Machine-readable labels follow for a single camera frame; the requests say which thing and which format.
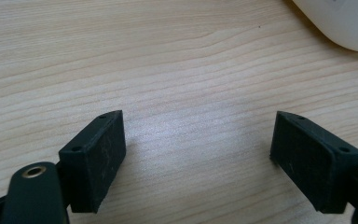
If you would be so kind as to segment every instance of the white curved object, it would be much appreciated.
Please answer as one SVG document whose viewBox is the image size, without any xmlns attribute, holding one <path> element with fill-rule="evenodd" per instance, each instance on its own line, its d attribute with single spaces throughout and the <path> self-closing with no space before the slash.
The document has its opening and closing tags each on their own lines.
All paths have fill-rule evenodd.
<svg viewBox="0 0 358 224">
<path fill-rule="evenodd" d="M 358 51 L 358 0 L 293 0 L 328 38 Z"/>
</svg>

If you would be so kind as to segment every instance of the wooden surface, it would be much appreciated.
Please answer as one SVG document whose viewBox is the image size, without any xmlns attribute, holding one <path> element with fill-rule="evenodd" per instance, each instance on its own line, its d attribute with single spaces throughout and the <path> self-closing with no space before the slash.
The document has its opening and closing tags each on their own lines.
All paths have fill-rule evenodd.
<svg viewBox="0 0 358 224">
<path fill-rule="evenodd" d="M 128 154 L 72 223 L 350 223 L 269 160 L 277 110 L 358 147 L 358 52 L 291 1 L 0 1 L 0 196 L 122 109 Z"/>
</svg>

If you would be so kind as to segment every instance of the light wood tabletop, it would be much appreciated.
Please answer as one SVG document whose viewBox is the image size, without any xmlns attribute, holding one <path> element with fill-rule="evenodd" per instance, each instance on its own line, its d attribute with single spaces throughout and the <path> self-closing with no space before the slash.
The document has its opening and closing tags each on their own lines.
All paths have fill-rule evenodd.
<svg viewBox="0 0 358 224">
<path fill-rule="evenodd" d="M 358 147 L 358 52 L 292 1 L 0 1 L 0 197 L 123 110 L 127 156 L 71 223 L 350 223 L 269 159 L 277 110 Z"/>
</svg>

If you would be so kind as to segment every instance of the screw hole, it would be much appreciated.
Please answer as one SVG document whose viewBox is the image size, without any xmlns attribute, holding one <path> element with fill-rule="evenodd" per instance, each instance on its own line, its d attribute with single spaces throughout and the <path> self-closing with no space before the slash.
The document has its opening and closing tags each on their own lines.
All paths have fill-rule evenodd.
<svg viewBox="0 0 358 224">
<path fill-rule="evenodd" d="M 81 147 L 72 147 L 72 151 L 79 151 Z"/>
<path fill-rule="evenodd" d="M 45 171 L 46 171 L 45 166 L 32 167 L 32 168 L 26 170 L 24 173 L 22 173 L 22 177 L 24 177 L 24 178 L 34 178 L 34 177 L 37 177 L 39 175 L 42 175 L 43 173 L 45 173 Z"/>
<path fill-rule="evenodd" d="M 350 150 L 347 147 L 341 147 L 339 150 L 343 152 L 350 152 Z"/>
</svg>

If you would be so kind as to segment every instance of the white plastic object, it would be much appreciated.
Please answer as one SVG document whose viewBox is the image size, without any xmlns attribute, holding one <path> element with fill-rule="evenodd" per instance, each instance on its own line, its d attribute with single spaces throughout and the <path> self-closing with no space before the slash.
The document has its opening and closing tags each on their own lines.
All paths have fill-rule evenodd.
<svg viewBox="0 0 358 224">
<path fill-rule="evenodd" d="M 358 51 L 358 0 L 293 0 L 328 38 Z"/>
</svg>

